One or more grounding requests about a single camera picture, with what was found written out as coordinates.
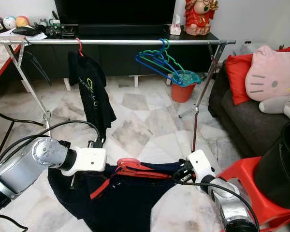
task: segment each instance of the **gray sofa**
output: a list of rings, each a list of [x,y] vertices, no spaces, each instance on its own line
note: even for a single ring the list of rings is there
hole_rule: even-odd
[[[257,101],[235,106],[225,62],[216,76],[208,109],[212,116],[218,117],[245,158],[265,155],[290,121],[284,115],[262,113]]]

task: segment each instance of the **television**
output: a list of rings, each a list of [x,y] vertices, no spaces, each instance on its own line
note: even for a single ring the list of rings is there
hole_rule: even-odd
[[[55,0],[61,24],[88,34],[138,33],[172,23],[176,0]]]

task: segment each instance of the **red table edge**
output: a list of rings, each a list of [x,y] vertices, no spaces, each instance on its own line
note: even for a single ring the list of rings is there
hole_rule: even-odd
[[[17,53],[20,50],[20,46],[21,46],[20,44],[17,46],[17,48],[14,51],[15,53]],[[7,59],[7,61],[5,62],[5,64],[1,67],[1,69],[0,69],[0,76],[3,73],[3,71],[6,69],[6,67],[10,64],[11,61],[12,61],[12,59],[11,59],[11,57],[9,57]]]

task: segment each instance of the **red plastic chair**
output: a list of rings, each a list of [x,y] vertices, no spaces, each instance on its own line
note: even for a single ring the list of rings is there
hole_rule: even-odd
[[[272,203],[258,190],[254,182],[253,172],[260,159],[261,157],[239,160],[219,176],[225,180],[239,179],[250,196],[252,208],[258,217],[260,225],[269,223],[269,228],[261,231],[270,232],[290,223],[290,209]]]

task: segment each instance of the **red hanger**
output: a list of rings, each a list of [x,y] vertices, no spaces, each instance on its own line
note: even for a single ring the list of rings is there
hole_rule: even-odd
[[[76,38],[76,40],[79,42],[79,54],[83,57],[83,46],[82,46],[82,42],[79,38]]]

